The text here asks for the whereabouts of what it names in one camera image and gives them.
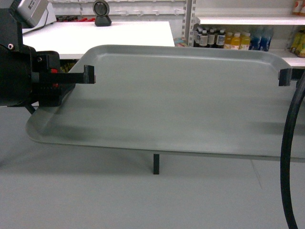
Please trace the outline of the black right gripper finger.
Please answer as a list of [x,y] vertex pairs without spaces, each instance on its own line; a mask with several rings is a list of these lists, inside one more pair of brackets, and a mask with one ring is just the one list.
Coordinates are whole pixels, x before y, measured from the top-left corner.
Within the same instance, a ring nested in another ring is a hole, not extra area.
[[290,86],[291,81],[299,81],[303,74],[305,73],[304,69],[298,68],[286,68],[281,69],[278,73],[278,86]]

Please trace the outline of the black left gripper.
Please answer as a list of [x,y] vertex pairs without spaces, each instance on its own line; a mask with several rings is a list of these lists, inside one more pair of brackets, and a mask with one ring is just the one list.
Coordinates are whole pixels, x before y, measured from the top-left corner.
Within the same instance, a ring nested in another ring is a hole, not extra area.
[[30,104],[40,107],[58,107],[64,97],[75,88],[75,83],[95,84],[95,68],[84,65],[82,73],[64,73],[61,70],[60,56],[55,51],[36,52],[33,68],[38,79],[32,83]]

